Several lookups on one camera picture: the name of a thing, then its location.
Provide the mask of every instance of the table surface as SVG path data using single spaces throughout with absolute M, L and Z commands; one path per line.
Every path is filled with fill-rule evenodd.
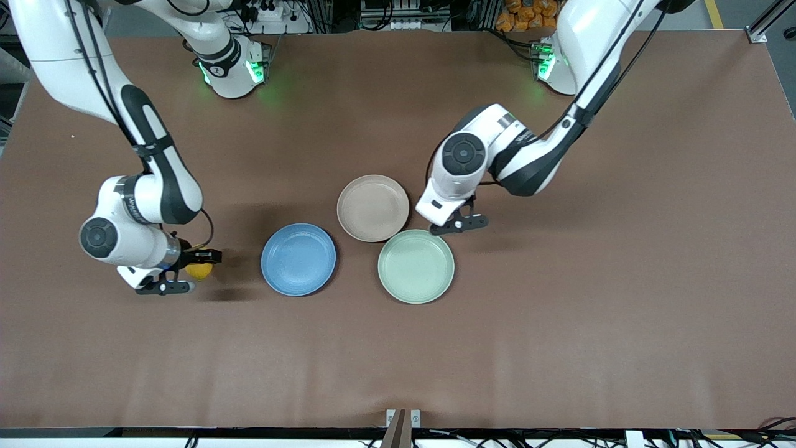
M 490 226 L 445 238 L 454 283 L 428 305 L 381 288 L 382 245 L 346 235 L 337 196 L 375 173 L 416 200 L 428 156 L 480 104 L 549 126 L 569 99 L 505 44 L 286 37 L 269 84 L 240 100 L 204 86 L 176 39 L 112 45 L 202 185 L 224 263 L 194 294 L 139 297 L 85 256 L 100 184 L 140 165 L 115 126 L 33 87 L 0 166 L 0 425 L 370 426 L 410 407 L 437 427 L 740 428 L 793 414 L 796 126 L 742 31 L 659 33 L 543 194 L 478 192 Z M 292 222 L 339 251 L 310 297 L 259 272 Z

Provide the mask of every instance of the green light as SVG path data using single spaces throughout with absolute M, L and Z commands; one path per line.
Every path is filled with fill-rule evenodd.
M 551 54 L 550 57 L 544 60 L 541 64 L 539 64 L 539 78 L 542 80 L 547 80 L 550 77 L 550 72 L 552 71 L 552 67 L 556 64 L 556 55 Z
M 205 84 L 210 85 L 210 78 L 207 77 L 207 72 L 205 71 L 205 67 L 202 66 L 201 62 L 199 63 L 199 69 L 201 69 L 201 74 L 205 75 Z
M 252 81 L 257 84 L 263 82 L 265 76 L 263 75 L 263 67 L 259 64 L 259 62 L 251 63 L 246 61 L 246 68 L 249 70 L 249 74 L 252 75 Z

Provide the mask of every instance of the beige plate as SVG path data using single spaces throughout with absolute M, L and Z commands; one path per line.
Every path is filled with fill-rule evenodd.
M 343 230 L 364 242 L 390 239 L 406 224 L 409 197 L 401 185 L 383 175 L 353 180 L 338 199 L 338 220 Z

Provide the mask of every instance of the yellow tape line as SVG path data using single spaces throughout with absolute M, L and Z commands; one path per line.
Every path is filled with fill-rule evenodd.
M 723 29 L 724 23 L 721 21 L 716 0 L 704 0 L 704 6 L 708 8 L 708 16 L 710 16 L 710 23 L 713 25 L 713 29 Z

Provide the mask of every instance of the blue plate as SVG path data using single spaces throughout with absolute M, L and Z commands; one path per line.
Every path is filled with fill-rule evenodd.
M 260 267 L 277 293 L 297 297 L 318 291 L 332 277 L 337 251 L 327 232 L 312 224 L 290 224 L 263 248 Z

